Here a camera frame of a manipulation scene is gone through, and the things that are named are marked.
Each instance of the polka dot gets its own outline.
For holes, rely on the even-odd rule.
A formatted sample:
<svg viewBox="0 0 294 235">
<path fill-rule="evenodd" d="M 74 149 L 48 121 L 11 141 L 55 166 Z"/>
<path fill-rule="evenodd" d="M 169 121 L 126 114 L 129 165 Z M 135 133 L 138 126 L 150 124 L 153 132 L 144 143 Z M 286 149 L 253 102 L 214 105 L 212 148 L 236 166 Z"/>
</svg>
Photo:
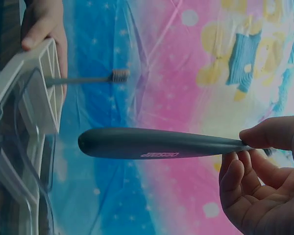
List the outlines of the polka dot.
<svg viewBox="0 0 294 235">
<path fill-rule="evenodd" d="M 215 218 L 218 216 L 220 209 L 215 202 L 210 202 L 202 207 L 206 218 Z"/>
<path fill-rule="evenodd" d="M 99 194 L 100 194 L 100 189 L 99 188 L 94 189 L 94 195 L 99 195 Z"/>
<path fill-rule="evenodd" d="M 186 10 L 182 13 L 182 23 L 186 26 L 194 26 L 198 22 L 198 14 L 194 10 Z"/>
<path fill-rule="evenodd" d="M 251 64 L 245 65 L 245 67 L 244 67 L 244 72 L 245 72 L 245 73 L 249 73 L 249 72 L 251 72 Z"/>
</svg>

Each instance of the white star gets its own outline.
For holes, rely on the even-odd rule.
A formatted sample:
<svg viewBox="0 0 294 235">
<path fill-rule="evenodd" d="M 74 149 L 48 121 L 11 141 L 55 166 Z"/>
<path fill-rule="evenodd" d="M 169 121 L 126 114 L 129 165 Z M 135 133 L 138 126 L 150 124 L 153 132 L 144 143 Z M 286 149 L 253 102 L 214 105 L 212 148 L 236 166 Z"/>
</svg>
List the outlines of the white star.
<svg viewBox="0 0 294 235">
<path fill-rule="evenodd" d="M 119 86 L 118 90 L 119 91 L 125 91 L 126 90 L 126 86 L 121 85 L 121 86 Z"/>
<path fill-rule="evenodd" d="M 127 34 L 127 30 L 125 30 L 125 29 L 120 30 L 120 35 L 121 36 L 124 36 L 125 34 Z"/>
<path fill-rule="evenodd" d="M 114 51 L 116 52 L 116 54 L 120 54 L 121 53 L 121 49 L 119 47 L 115 48 Z"/>
<path fill-rule="evenodd" d="M 98 196 L 100 194 L 100 189 L 96 188 L 94 189 L 94 195 Z"/>
</svg>

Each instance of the blue fabric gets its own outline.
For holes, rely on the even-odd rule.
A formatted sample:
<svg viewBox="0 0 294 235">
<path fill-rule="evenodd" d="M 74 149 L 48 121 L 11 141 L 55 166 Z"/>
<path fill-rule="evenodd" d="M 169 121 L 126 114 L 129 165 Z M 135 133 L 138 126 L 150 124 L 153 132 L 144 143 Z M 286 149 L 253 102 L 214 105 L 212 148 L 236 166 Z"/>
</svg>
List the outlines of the blue fabric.
<svg viewBox="0 0 294 235">
<path fill-rule="evenodd" d="M 241 92 L 247 93 L 253 79 L 256 51 L 260 42 L 261 32 L 256 35 L 236 34 L 236 41 L 230 57 L 230 76 L 227 85 L 238 84 Z M 245 72 L 246 65 L 251 65 L 251 71 Z"/>
</svg>

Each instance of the yellow cartoon print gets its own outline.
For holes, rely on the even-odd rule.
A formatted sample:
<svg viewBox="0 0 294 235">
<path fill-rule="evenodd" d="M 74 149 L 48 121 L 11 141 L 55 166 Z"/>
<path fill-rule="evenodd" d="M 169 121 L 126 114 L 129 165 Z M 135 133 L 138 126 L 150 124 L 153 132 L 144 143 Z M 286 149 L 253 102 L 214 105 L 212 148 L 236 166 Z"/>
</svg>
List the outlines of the yellow cartoon print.
<svg viewBox="0 0 294 235">
<path fill-rule="evenodd" d="M 265 20 L 278 23 L 282 17 L 282 1 L 264 0 Z M 228 11 L 246 13 L 246 0 L 221 0 L 221 6 Z M 247 16 L 240 25 L 232 28 L 243 29 L 233 32 L 224 22 L 210 22 L 201 32 L 202 48 L 213 56 L 212 64 L 202 67 L 196 77 L 199 86 L 216 83 L 237 85 L 235 101 L 241 101 L 251 86 L 252 79 L 261 79 L 263 86 L 269 86 L 283 57 L 285 34 L 275 32 L 262 35 L 263 21 Z"/>
</svg>

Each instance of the fingernail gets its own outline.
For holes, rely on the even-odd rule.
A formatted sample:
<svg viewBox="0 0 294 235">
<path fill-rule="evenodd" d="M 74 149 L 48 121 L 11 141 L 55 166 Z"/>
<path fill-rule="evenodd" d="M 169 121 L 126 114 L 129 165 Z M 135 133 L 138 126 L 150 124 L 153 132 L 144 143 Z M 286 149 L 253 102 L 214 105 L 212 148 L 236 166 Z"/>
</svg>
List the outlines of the fingernail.
<svg viewBox="0 0 294 235">
<path fill-rule="evenodd" d="M 246 133 L 247 131 L 249 131 L 249 129 L 242 130 L 242 131 L 240 132 L 240 134 L 243 135 L 243 134 Z"/>
<path fill-rule="evenodd" d="M 32 48 L 34 46 L 34 40 L 31 38 L 24 38 L 23 45 L 28 48 Z"/>
</svg>

